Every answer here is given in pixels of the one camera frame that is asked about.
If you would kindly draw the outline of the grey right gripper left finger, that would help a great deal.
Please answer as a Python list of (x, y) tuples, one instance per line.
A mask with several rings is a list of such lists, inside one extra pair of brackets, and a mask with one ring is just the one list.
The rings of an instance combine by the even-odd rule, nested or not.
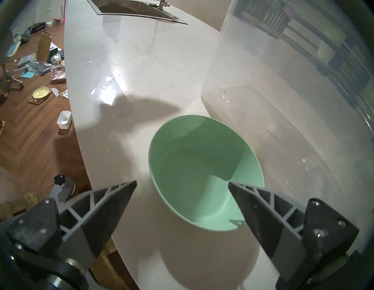
[(73, 259), (88, 269), (118, 226), (137, 181), (84, 192), (62, 203), (40, 201), (5, 228), (12, 244), (49, 259)]

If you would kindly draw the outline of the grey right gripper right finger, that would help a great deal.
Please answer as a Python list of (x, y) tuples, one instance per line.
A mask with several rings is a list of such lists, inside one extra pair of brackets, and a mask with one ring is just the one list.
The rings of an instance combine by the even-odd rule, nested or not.
[(228, 189), (279, 273), (276, 285), (349, 285), (359, 229), (324, 201), (303, 206), (283, 193), (231, 181)]

